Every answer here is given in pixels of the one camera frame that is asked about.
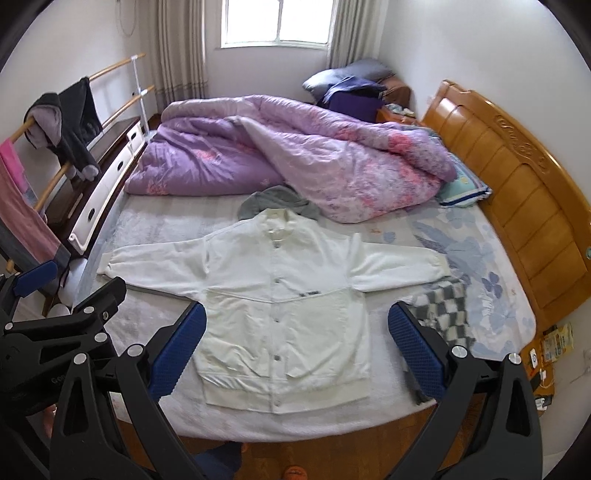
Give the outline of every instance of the wooden headboard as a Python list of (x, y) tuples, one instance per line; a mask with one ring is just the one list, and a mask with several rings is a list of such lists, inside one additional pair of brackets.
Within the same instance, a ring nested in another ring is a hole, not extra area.
[(423, 123), (493, 194), (495, 228), (542, 332), (591, 297), (591, 207), (525, 128), (476, 92), (441, 84)]

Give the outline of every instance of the striped curtain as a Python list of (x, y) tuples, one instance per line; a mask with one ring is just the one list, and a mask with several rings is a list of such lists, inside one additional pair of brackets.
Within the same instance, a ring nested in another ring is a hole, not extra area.
[(371, 56), (379, 0), (337, 0), (327, 68), (344, 67)]
[(150, 2), (150, 57), (158, 111), (178, 100), (207, 97), (205, 1)]

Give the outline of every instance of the person's hand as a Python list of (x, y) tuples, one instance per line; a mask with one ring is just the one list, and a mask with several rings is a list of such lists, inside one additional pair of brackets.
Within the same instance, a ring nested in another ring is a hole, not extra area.
[(51, 438), (53, 434), (53, 422), (56, 419), (57, 406), (52, 405), (43, 410), (43, 430), (47, 438)]

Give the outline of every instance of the window pane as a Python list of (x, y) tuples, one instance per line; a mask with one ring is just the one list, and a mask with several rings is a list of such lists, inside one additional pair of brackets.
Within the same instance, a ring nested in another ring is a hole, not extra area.
[(226, 43), (273, 41), (278, 18), (278, 0), (228, 0)]
[(284, 0), (281, 40), (327, 43), (333, 0)]

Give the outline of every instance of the white bed sheet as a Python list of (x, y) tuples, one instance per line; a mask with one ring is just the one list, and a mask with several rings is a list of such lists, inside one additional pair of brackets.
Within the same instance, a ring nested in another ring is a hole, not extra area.
[[(128, 198), (103, 251), (117, 247), (198, 238), (236, 222), (245, 196)], [(435, 202), (398, 210), (363, 223), (343, 225), (322, 218), (325, 228), (360, 232), (364, 241), (424, 246), (445, 253), (452, 273), (467, 283), (467, 311), (476, 336), (475, 356), (502, 359), (534, 336), (534, 314), (492, 227), (476, 206), (443, 209)], [(93, 289), (105, 283), (96, 277)], [(207, 405), (202, 383), (189, 362), (160, 406), (179, 435), (243, 442), (283, 442), (342, 434), (404, 417), (417, 406), (404, 383), (401, 355), (387, 329), (387, 312), (398, 299), (425, 286), (366, 296), (372, 342), (372, 388), (368, 398), (306, 413), (276, 415)], [(188, 301), (128, 289), (118, 314), (107, 324), (118, 353), (146, 343), (170, 325)], [(129, 421), (122, 399), (113, 395), (117, 415)]]

